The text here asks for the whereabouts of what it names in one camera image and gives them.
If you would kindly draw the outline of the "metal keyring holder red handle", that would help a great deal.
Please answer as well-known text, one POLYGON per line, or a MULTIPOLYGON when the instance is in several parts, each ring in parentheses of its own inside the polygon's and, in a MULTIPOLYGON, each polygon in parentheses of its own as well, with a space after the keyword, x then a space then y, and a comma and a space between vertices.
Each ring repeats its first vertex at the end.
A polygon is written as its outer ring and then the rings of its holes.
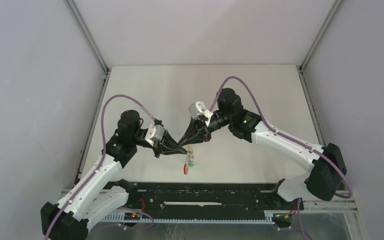
POLYGON ((186 146, 187 154, 185 163, 183 165, 183 174, 187 175, 189 172, 189 169, 194 166, 194 149, 191 145, 186 146))

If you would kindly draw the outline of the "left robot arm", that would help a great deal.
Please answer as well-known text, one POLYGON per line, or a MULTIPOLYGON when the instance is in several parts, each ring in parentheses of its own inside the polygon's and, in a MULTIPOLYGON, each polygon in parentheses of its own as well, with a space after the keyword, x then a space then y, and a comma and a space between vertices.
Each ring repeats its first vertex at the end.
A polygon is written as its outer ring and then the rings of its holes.
POLYGON ((142 123, 137 111, 124 111, 94 167, 57 203, 43 205, 40 217, 45 239, 84 240, 103 217, 124 206, 135 189, 133 183, 123 179, 106 195, 99 196, 99 193, 134 157, 139 146, 151 149, 156 158, 187 154, 161 121, 155 120, 145 129, 142 123))

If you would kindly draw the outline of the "yellow tag key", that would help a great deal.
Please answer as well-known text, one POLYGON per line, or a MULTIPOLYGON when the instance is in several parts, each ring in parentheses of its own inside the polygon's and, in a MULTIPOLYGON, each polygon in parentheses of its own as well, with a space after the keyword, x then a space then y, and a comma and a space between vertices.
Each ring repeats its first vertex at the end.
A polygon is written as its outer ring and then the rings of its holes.
POLYGON ((187 156, 190 160, 192 160, 194 158, 194 149, 191 145, 187 145, 186 148, 187 148, 187 156))

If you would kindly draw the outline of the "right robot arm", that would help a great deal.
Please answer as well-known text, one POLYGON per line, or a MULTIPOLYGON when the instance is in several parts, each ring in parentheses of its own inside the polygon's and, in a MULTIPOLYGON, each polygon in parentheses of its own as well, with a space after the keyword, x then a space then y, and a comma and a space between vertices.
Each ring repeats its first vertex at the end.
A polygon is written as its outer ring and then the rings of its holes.
POLYGON ((213 132, 228 127, 236 138, 271 148, 304 169, 304 174, 277 183, 274 192, 285 201, 308 196, 331 201, 336 196, 342 177, 347 173, 337 145, 311 144, 277 130, 260 115, 245 109, 241 98, 231 88, 223 88, 216 103, 218 109, 215 111, 209 111, 201 101, 189 107, 190 123, 179 145, 208 142, 213 132))

